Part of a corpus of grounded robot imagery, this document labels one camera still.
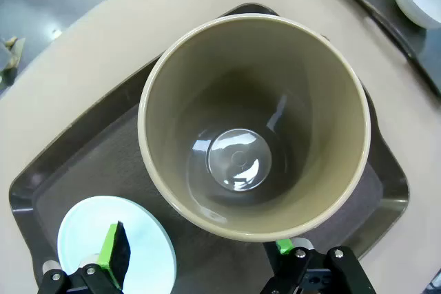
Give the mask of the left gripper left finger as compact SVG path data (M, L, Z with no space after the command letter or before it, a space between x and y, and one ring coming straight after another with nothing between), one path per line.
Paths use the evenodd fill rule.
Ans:
M130 263L130 244L122 222L110 225L96 262L68 275L61 269L44 273L39 293L122 293Z

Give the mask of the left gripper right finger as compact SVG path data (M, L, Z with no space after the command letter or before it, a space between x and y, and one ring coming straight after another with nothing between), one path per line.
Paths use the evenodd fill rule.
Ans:
M263 244L273 270L264 293L373 293L374 288L353 251L335 246L326 254L298 238Z

